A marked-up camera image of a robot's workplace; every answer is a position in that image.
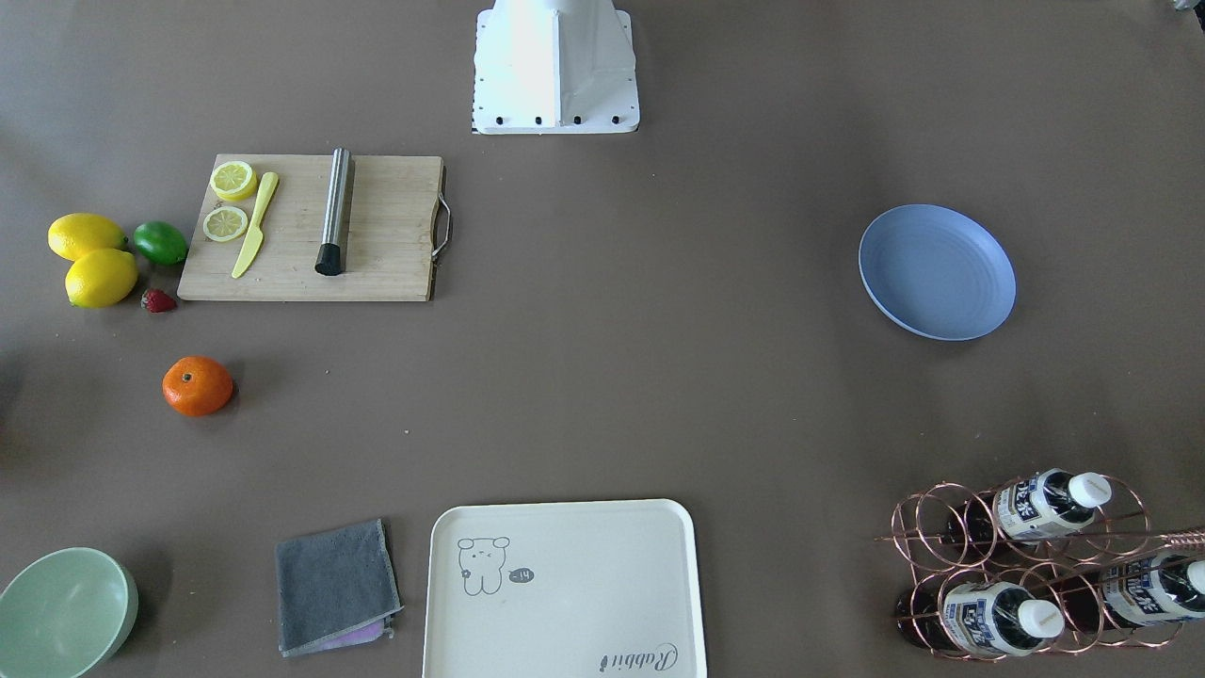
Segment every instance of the strawberry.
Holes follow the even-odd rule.
[[[153,313],[161,313],[175,308],[176,299],[163,289],[151,288],[142,293],[142,307]]]

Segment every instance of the green lime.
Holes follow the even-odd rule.
[[[176,226],[148,220],[134,229],[134,247],[157,264],[178,264],[188,255],[188,241]]]

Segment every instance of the lime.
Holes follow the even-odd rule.
[[[67,270],[67,299],[86,308],[111,306],[124,299],[137,281],[134,254],[110,247],[93,249]]]
[[[255,193],[259,179],[255,178],[255,170],[251,169],[251,165],[242,160],[230,160],[213,167],[210,185],[223,200],[242,200]]]
[[[157,264],[178,264],[188,255],[188,241],[176,226],[148,220],[134,229],[134,247]]]
[[[234,240],[247,230],[247,212],[233,205],[224,205],[205,214],[201,228],[214,242]]]
[[[55,254],[74,261],[93,249],[120,247],[125,232],[108,217],[77,212],[54,219],[46,240]]]

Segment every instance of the gray towel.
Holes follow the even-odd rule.
[[[368,643],[401,611],[381,520],[276,546],[281,654]]]

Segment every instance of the light green ceramic bowl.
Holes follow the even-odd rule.
[[[0,678],[78,678],[117,652],[137,611],[134,579],[110,556],[45,555],[0,594]]]

